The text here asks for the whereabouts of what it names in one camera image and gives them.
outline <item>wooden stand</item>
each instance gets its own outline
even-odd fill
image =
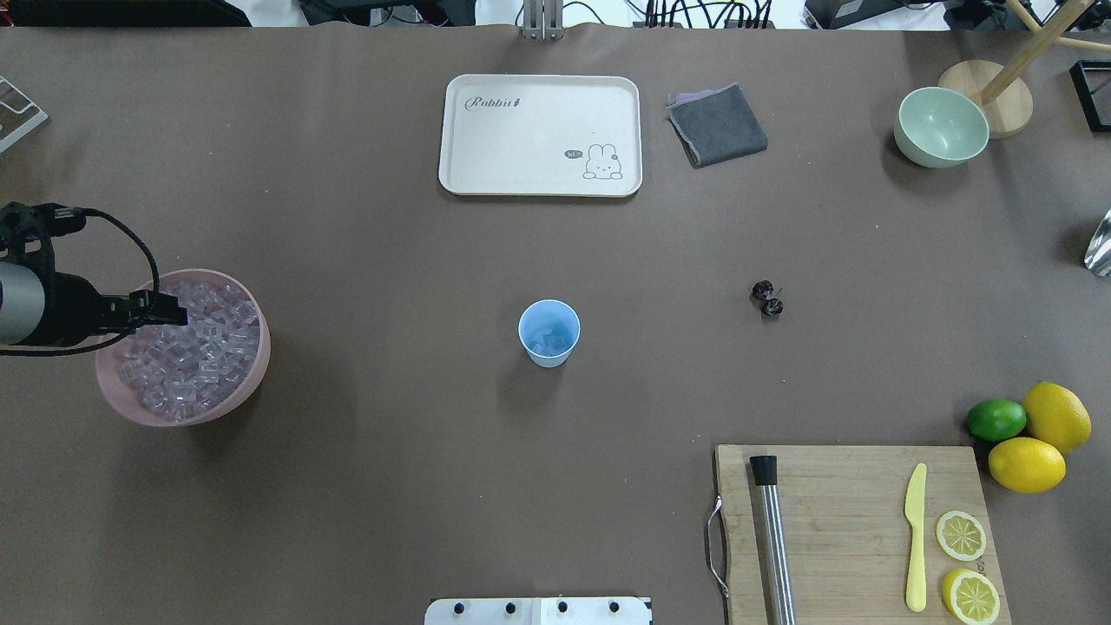
[[[963,93],[975,102],[988,118],[992,139],[1018,134],[1030,123],[1034,110],[1030,88],[1019,74],[1052,46],[1093,1],[1069,0],[1007,67],[991,61],[963,61],[945,70],[938,85]]]

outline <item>stainless steel rod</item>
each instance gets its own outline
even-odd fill
[[[758,538],[760,557],[768,576],[764,587],[771,607],[771,625],[795,625],[791,574],[787,564],[787,542],[783,537],[783,517],[779,507],[779,486],[775,484],[775,457],[753,456],[751,461],[753,461],[753,475],[757,478],[757,504],[760,506],[763,521]]]

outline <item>black frame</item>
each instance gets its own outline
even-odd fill
[[[1111,120],[1101,119],[1100,111],[1095,107],[1092,85],[1088,82],[1088,71],[1107,72],[1111,77],[1111,61],[1077,61],[1077,64],[1069,70],[1072,84],[1077,88],[1077,97],[1080,98],[1080,105],[1084,109],[1084,118],[1088,119],[1088,127],[1092,132],[1111,132]]]

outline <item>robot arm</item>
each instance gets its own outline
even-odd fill
[[[52,236],[80,231],[87,216],[110,221],[139,244],[153,273],[151,290],[100,294],[84,278],[54,270]],[[114,216],[57,203],[11,202],[0,209],[0,345],[69,347],[90,336],[118,334],[122,339],[147,325],[186,325],[186,310],[178,305],[177,298],[158,289],[153,255]],[[107,345],[70,351],[0,351],[0,356],[61,356]]]

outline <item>lemon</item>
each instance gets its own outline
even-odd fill
[[[1003,486],[1019,493],[1041,493],[1064,480],[1064,458],[1049,443],[1020,436],[988,454],[988,470]]]
[[[1074,393],[1048,382],[1030,390],[1022,407],[1027,411],[1027,431],[1062,454],[1070,454],[1092,435],[1092,420]]]
[[[972,562],[988,548],[988,534],[974,516],[949,511],[938,520],[938,544],[950,557]]]
[[[975,571],[950,571],[941,581],[941,598],[967,625],[988,625],[999,617],[999,592],[991,579]]]

